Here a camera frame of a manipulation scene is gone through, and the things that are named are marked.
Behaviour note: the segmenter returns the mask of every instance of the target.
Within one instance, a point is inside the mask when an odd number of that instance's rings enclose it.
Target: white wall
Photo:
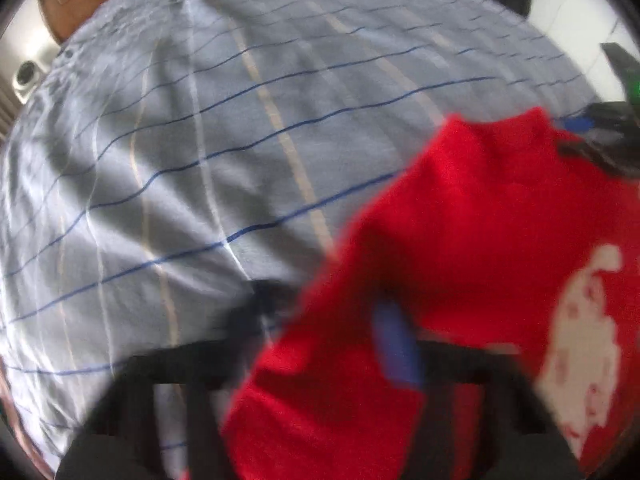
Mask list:
[[[0,38],[0,77],[11,84],[27,60],[47,70],[59,51],[40,15],[38,0],[25,0]]]
[[[600,44],[619,43],[636,59],[640,54],[607,0],[532,0],[529,21],[571,57],[601,99],[625,100]]]

